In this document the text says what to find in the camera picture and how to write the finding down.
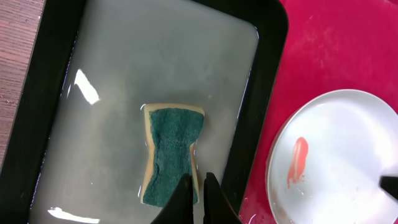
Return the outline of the green and yellow sponge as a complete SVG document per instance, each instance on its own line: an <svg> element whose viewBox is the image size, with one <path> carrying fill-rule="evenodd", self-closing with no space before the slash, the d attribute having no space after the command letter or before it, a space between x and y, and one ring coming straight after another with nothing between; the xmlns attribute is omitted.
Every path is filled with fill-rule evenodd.
<svg viewBox="0 0 398 224"><path fill-rule="evenodd" d="M149 156L141 203L164 207L185 174L192 177L193 202L198 203L194 146L204 126L204 110L178 103L145 104L142 109Z"/></svg>

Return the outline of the black water tray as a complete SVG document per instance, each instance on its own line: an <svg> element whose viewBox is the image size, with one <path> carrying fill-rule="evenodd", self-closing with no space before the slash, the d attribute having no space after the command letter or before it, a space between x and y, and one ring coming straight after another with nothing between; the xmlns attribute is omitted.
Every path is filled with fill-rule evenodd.
<svg viewBox="0 0 398 224"><path fill-rule="evenodd" d="M200 176L243 202L289 20L279 1L46 1L1 167L2 223L149 223L143 109L205 110Z"/></svg>

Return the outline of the red plastic tray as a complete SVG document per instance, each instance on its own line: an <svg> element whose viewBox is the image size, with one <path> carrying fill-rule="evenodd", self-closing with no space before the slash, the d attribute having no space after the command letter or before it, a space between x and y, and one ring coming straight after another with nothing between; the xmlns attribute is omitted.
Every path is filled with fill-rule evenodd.
<svg viewBox="0 0 398 224"><path fill-rule="evenodd" d="M239 212L273 223L266 160L279 129L323 93L359 89L397 108L397 1L285 0L289 30Z"/></svg>

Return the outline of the white plate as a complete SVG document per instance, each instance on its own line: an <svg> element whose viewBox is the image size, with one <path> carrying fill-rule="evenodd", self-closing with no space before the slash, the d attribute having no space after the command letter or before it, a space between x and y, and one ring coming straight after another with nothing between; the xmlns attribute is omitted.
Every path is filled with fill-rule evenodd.
<svg viewBox="0 0 398 224"><path fill-rule="evenodd" d="M266 187L277 223L394 223L397 113L360 90L320 95L297 110L271 146Z"/></svg>

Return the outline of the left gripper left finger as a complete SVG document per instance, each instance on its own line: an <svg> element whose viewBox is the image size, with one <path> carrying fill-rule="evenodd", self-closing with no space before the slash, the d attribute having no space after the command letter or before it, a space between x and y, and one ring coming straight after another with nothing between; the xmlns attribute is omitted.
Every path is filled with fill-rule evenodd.
<svg viewBox="0 0 398 224"><path fill-rule="evenodd" d="M193 224L193 182L184 174L151 224Z"/></svg>

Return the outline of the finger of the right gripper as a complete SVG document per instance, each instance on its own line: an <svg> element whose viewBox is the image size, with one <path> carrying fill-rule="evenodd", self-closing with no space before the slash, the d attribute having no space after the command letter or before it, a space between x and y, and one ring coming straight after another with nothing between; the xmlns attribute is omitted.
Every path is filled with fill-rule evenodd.
<svg viewBox="0 0 398 224"><path fill-rule="evenodd" d="M392 198L398 200L398 177L385 175L381 176L379 186Z"/></svg>

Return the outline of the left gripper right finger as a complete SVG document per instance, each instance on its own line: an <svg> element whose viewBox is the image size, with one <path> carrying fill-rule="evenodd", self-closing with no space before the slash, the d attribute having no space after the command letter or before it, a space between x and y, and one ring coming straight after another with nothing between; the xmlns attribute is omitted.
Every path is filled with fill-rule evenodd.
<svg viewBox="0 0 398 224"><path fill-rule="evenodd" d="M241 224L212 172L206 173L203 196L204 224Z"/></svg>

